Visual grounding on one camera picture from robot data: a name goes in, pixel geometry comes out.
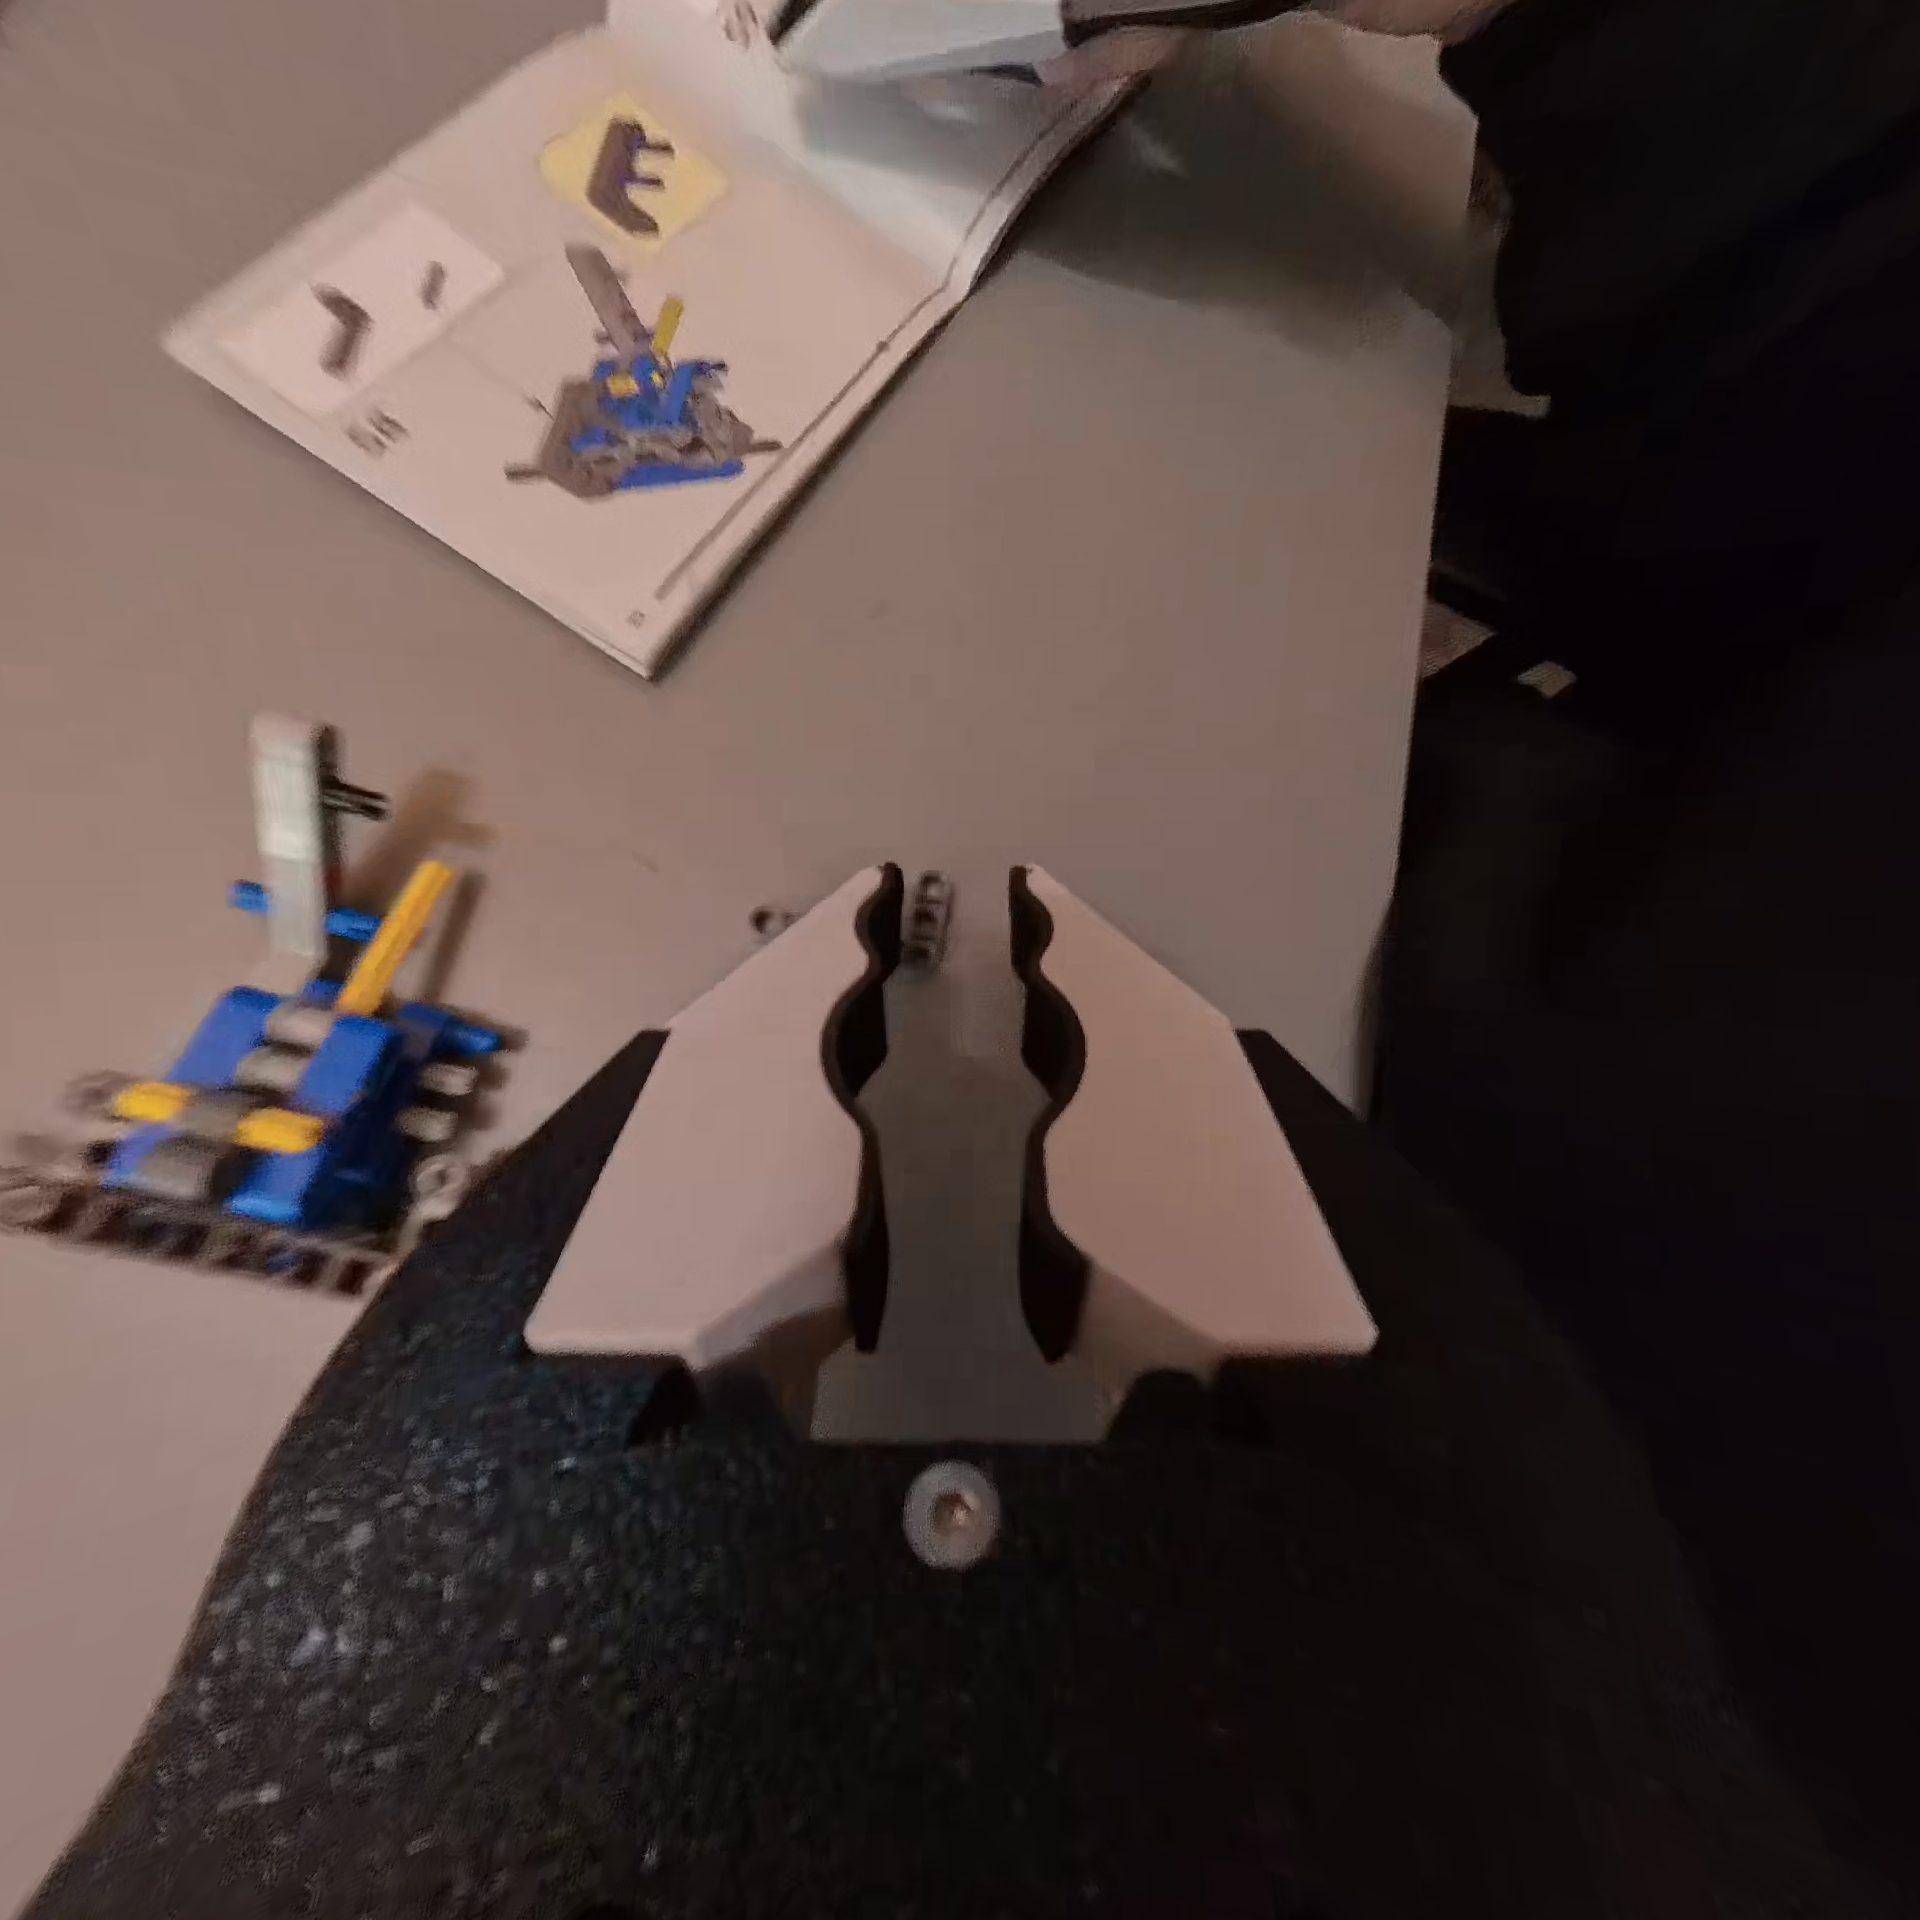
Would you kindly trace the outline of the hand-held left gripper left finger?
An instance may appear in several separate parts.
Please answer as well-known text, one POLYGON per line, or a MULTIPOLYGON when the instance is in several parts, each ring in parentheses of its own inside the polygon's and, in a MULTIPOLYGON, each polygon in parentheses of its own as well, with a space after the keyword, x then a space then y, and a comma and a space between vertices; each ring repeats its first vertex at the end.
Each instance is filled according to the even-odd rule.
POLYGON ((866 1354, 889 1297, 865 1091, 889 1054, 901 952, 904 875, 855 869, 648 1031, 638 1096, 523 1325, 542 1359, 756 1374, 781 1419, 817 1419, 827 1359, 866 1354))

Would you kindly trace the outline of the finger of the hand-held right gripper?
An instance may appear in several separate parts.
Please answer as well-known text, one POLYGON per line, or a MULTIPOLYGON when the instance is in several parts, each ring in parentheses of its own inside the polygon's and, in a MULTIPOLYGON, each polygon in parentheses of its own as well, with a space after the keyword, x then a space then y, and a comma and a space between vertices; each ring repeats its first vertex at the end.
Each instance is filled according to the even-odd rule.
POLYGON ((1069 58, 1094 6, 1076 0, 791 0, 773 53, 821 86, 908 86, 1048 69, 1069 58))

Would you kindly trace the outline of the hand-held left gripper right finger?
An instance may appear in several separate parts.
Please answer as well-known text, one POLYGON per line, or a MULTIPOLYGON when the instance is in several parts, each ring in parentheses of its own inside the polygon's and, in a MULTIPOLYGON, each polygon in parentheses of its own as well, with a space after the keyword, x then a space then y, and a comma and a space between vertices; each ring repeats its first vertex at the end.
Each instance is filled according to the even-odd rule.
POLYGON ((1022 1062, 1016 1293, 1048 1364, 1115 1419, 1149 1374, 1376 1354, 1244 1031, 1048 869, 1013 869, 1022 1062))

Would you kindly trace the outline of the lego instruction booklet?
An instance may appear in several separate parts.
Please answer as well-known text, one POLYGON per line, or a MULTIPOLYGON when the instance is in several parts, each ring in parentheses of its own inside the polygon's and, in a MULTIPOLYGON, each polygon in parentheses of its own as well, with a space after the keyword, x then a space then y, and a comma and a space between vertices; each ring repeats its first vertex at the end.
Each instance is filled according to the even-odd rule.
POLYGON ((601 6, 166 350, 638 678, 1145 81, 781 63, 811 6, 601 6))

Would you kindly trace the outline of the blue and grey lego model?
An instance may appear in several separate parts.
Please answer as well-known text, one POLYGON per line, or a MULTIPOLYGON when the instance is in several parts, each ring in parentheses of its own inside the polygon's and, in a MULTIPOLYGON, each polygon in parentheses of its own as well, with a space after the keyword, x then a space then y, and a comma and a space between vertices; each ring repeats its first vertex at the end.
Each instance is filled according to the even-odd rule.
POLYGON ((251 730, 264 977, 213 1001, 156 1081, 83 1076, 81 1140, 22 1148, 12 1238, 51 1238, 317 1297, 372 1297, 468 1188, 468 1124, 502 1031, 412 996, 468 875, 417 856, 389 911, 346 903, 346 828, 394 802, 337 766, 328 725, 251 730))

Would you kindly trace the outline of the person's dark clothing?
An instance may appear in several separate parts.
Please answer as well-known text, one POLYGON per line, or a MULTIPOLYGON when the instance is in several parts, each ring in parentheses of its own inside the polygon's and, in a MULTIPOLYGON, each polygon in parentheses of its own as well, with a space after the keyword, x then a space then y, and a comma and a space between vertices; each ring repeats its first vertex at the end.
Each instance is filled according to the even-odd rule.
POLYGON ((1388 1119, 1590 1354, 1862 1913, 1916 1913, 1920 6, 1336 6, 1501 230, 1432 570, 1571 690, 1405 777, 1388 1119))

